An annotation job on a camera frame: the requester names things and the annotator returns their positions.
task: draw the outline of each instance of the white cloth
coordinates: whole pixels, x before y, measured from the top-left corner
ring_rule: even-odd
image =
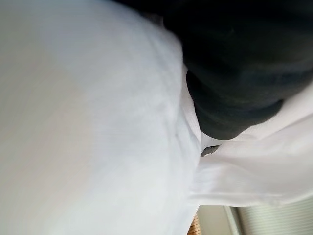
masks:
[[[200,203],[308,196],[313,121],[296,115],[197,169],[172,34],[105,0],[0,0],[0,234],[185,235]]]

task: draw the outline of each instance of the white fabric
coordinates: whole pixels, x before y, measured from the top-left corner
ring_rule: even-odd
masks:
[[[313,84],[270,120],[201,158],[191,187],[199,204],[283,204],[313,195]]]
[[[0,234],[185,235],[200,203],[311,195],[312,91],[197,169],[173,35],[105,0],[0,0]]]

